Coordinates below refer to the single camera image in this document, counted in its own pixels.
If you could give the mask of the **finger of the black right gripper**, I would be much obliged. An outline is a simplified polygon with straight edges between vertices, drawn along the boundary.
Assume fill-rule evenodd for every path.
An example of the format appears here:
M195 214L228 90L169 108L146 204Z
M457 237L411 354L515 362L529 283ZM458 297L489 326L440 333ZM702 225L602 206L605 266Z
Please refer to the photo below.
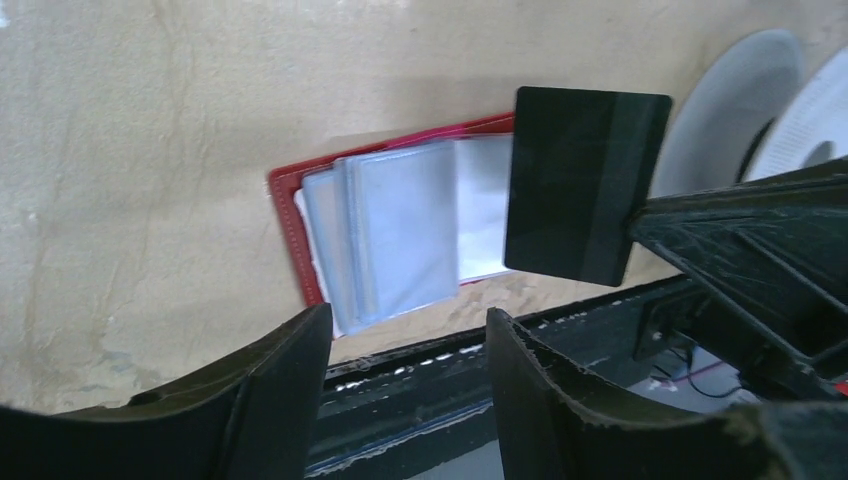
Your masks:
M704 290L665 331L765 398L847 394L847 162L649 201L630 237Z

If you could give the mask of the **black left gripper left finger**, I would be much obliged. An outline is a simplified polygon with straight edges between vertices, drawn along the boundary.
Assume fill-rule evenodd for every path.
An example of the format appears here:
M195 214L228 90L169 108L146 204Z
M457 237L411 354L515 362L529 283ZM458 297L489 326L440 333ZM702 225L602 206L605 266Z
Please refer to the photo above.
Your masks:
M5 479L301 479L333 339L330 307L115 408L1 411Z

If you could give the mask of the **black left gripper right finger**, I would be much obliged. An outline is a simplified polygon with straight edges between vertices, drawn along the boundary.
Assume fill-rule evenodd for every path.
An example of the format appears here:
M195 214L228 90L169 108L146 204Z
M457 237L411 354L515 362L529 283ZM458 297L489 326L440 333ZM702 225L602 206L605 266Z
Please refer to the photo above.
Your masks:
M701 414L630 392L539 341L505 311L486 353L508 479L843 479L847 406L739 404Z

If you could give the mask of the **black credit card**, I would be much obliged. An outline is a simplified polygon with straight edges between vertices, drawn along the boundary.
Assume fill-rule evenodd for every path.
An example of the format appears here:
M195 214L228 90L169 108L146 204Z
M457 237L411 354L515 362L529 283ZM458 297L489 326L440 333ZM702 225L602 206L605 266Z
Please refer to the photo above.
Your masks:
M539 86L516 92L504 264L622 284L673 99Z

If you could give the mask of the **red leather card holder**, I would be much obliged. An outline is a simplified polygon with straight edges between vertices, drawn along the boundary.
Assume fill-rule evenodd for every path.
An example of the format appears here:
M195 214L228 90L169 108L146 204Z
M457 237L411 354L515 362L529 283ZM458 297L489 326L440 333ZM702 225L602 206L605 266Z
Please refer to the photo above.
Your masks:
M514 116L437 127L267 177L302 298L336 337L500 276Z

